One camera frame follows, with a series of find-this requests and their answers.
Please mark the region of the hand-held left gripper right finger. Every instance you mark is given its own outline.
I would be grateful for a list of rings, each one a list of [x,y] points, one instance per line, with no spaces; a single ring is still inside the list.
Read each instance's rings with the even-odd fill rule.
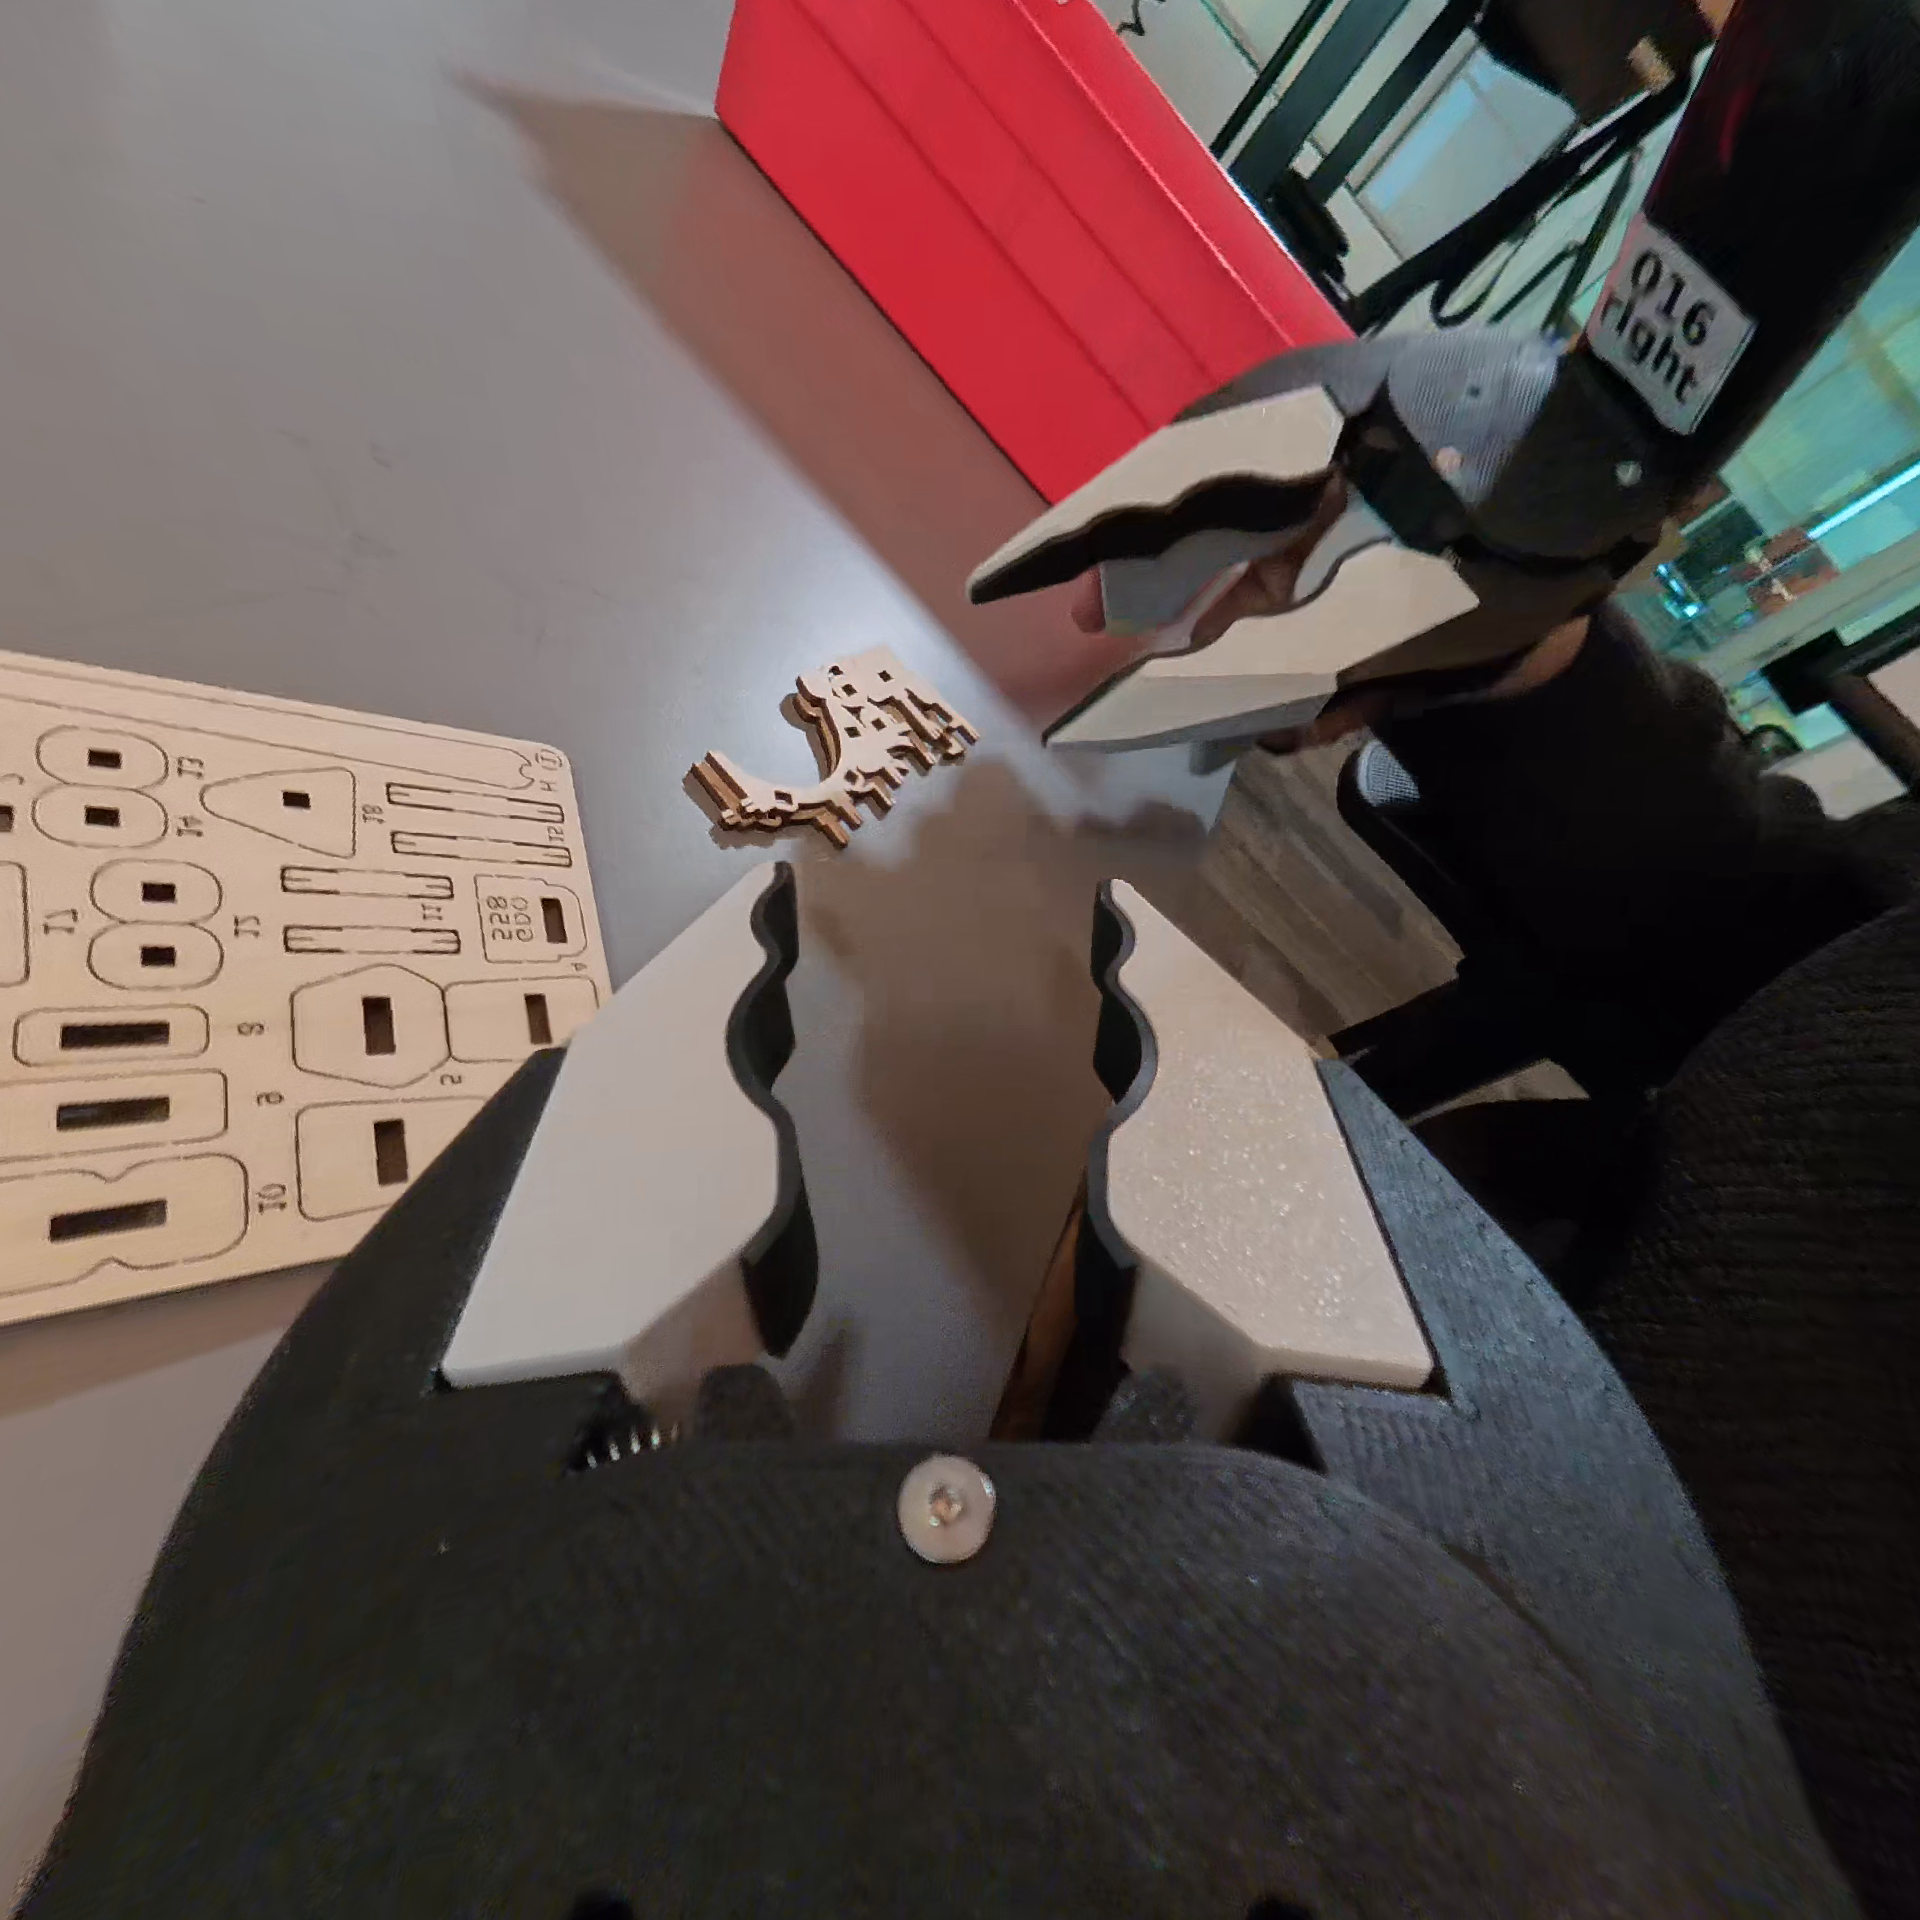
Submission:
[[[1439,1363],[1303,1037],[1127,879],[1096,890],[1082,1332],[1228,1444],[1272,1383],[1423,1392]]]

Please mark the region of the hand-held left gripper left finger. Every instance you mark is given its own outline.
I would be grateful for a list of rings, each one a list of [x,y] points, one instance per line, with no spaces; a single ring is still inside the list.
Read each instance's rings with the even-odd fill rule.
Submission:
[[[797,957],[797,869],[764,861],[566,1038],[448,1384],[614,1374],[688,1412],[706,1372],[792,1353],[818,1291],[780,1097]]]

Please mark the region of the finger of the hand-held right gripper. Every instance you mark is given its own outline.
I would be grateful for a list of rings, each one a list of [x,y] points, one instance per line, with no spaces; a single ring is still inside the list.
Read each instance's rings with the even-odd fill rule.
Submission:
[[[1167,422],[982,561],[968,598],[988,605],[1103,569],[1109,605],[1191,605],[1316,515],[1342,426],[1322,388]]]
[[[1100,569],[1112,619],[1140,614],[1155,591],[1194,583],[1202,557],[1225,557],[1228,567],[1140,642],[1138,660],[1045,726],[1052,749],[1194,745],[1299,726],[1329,704],[1340,676],[1477,608],[1451,557],[1405,546],[1370,505],[1352,501],[1307,552],[1282,614],[1237,619],[1197,646],[1197,621],[1253,569],[1253,539],[1194,534],[1171,565]]]

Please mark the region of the wooden puzzle piece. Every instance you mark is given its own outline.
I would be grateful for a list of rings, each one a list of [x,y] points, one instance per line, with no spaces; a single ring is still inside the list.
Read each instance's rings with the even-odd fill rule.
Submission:
[[[912,772],[961,761],[979,744],[970,721],[883,646],[799,676],[782,709],[810,735],[816,779],[764,779],[711,749],[688,783],[717,832],[780,839],[811,827],[847,847],[867,815],[889,812]]]

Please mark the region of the person's right forearm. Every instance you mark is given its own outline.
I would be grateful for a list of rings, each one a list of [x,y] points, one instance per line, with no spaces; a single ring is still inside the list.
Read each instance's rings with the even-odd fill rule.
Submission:
[[[1918,806],[1834,822],[1764,772],[1722,692],[1618,614],[1522,692],[1346,696],[1415,783],[1586,1093],[1639,1096],[1774,978],[1918,902]]]

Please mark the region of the grey desk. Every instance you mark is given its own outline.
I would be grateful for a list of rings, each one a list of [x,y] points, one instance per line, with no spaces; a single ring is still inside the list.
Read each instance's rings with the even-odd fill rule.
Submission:
[[[559,745],[614,978],[756,847],[797,672],[982,730],[810,834],[782,1075],[810,1429],[968,1451],[1106,1107],[1103,878],[1181,916],[1186,758],[1040,726],[1103,660],[970,608],[1030,484],[711,117],[728,2],[2,2],[2,646]]]

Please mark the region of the person's right hand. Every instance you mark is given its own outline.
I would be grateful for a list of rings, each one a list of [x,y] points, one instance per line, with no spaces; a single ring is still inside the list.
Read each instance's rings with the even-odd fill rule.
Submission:
[[[1342,505],[1346,496],[1329,488],[1276,531],[1194,531],[1165,553],[1096,565],[1074,585],[1074,621],[1143,656],[1209,646],[1239,619],[1290,608],[1300,573]]]

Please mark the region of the red plastic bin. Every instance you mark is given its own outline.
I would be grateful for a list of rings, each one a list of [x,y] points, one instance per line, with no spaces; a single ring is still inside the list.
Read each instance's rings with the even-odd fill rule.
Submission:
[[[1352,335],[1096,2],[737,2],[717,119],[1045,501]]]

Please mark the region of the wooden puzzle sheet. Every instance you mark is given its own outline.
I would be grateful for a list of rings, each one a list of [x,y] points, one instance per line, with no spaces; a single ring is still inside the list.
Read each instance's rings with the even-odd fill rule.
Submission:
[[[614,993],[561,749],[2,652],[2,1324],[339,1260]]]

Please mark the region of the person's black sweater torso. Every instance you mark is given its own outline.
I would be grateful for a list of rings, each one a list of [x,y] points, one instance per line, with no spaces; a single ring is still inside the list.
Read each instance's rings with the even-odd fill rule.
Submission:
[[[1639,1401],[1839,1868],[1918,1915],[1918,902],[1774,978],[1634,1119],[1497,1097],[1415,1134]]]

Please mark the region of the black metal frame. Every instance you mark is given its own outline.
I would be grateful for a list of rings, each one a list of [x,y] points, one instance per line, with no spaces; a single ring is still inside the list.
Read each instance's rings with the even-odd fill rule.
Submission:
[[[1475,316],[1484,272],[1601,184],[1551,310],[1620,222],[1684,103],[1715,2],[1282,2],[1212,157],[1352,333],[1429,299]]]

